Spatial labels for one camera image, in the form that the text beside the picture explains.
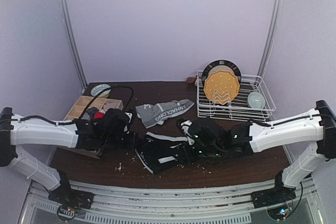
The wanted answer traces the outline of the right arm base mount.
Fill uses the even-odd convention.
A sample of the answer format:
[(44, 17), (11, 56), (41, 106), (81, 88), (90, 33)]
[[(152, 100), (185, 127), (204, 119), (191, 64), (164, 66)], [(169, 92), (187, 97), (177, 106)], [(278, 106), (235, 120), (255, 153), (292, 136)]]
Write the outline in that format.
[(291, 210), (288, 207), (287, 201), (296, 198), (296, 189), (284, 186), (282, 174), (283, 171), (280, 171), (275, 176), (274, 186), (272, 188), (251, 193), (251, 199), (255, 209), (281, 204), (278, 207), (267, 209), (267, 214), (275, 221), (283, 221), (290, 215)]

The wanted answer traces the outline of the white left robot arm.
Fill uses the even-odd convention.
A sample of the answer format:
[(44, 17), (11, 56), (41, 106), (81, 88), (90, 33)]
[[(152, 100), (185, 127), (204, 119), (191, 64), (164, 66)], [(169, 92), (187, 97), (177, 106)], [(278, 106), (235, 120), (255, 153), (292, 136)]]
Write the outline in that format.
[(134, 111), (109, 109), (99, 119), (52, 121), (43, 116), (20, 116), (12, 108), (1, 111), (1, 166), (11, 168), (43, 185), (48, 191), (70, 190), (68, 179), (27, 153), (22, 145), (62, 146), (100, 151), (124, 141), (134, 119)]

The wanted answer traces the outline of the wooden compartment organizer box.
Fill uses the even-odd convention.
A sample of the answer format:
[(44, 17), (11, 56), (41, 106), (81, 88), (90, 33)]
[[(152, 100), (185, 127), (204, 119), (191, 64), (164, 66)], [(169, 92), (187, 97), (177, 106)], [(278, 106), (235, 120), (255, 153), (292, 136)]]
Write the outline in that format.
[[(87, 104), (92, 99), (93, 99), (93, 97), (82, 95), (76, 101), (76, 103), (72, 106), (72, 108), (69, 110), (69, 112), (65, 116), (64, 120), (73, 120), (73, 119), (78, 118), (81, 115), (81, 113), (84, 111)], [(115, 100), (115, 99), (109, 99), (109, 98), (96, 98), (93, 101), (93, 103), (89, 106), (89, 108), (95, 107), (95, 108), (97, 108), (101, 111), (103, 109), (103, 107), (105, 106), (105, 104), (110, 104), (110, 103), (112, 105), (112, 108), (114, 108), (114, 109), (122, 110), (123, 107), (124, 107), (122, 100)], [(96, 159), (100, 158), (98, 156), (99, 151), (85, 151), (85, 150), (78, 150), (78, 149), (66, 148), (66, 147), (61, 147), (61, 148), (65, 149), (65, 150), (68, 150), (70, 152), (80, 154), (80, 155), (84, 155), (84, 156), (88, 156), (88, 157), (92, 157), (92, 158), (96, 158)]]

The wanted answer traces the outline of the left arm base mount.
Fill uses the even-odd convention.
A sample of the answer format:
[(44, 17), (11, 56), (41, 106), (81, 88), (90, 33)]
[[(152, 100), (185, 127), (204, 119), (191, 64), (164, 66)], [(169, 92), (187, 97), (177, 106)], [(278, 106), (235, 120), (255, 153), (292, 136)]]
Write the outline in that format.
[(48, 190), (48, 199), (60, 204), (56, 210), (57, 217), (68, 223), (72, 221), (82, 209), (90, 209), (94, 194), (87, 191), (72, 189), (67, 175), (57, 170), (60, 185), (54, 190)]

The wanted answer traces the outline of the black underwear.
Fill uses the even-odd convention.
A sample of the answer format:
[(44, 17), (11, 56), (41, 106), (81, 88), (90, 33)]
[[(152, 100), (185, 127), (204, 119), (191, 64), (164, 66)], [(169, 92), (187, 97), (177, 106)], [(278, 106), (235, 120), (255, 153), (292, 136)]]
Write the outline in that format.
[(135, 153), (144, 167), (153, 175), (183, 164), (182, 147), (188, 143), (185, 136), (171, 137), (147, 132), (135, 146)]

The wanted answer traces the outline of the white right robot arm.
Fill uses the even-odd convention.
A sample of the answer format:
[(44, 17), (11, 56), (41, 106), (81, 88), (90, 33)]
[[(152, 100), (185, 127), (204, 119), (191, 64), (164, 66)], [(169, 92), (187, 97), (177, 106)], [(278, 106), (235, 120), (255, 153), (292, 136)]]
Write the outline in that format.
[(211, 118), (179, 119), (186, 136), (186, 160), (205, 157), (236, 159), (298, 142), (310, 144), (299, 158), (279, 172), (276, 187), (296, 188), (323, 161), (335, 158), (335, 114), (325, 100), (309, 111), (271, 122), (249, 121), (225, 130)]

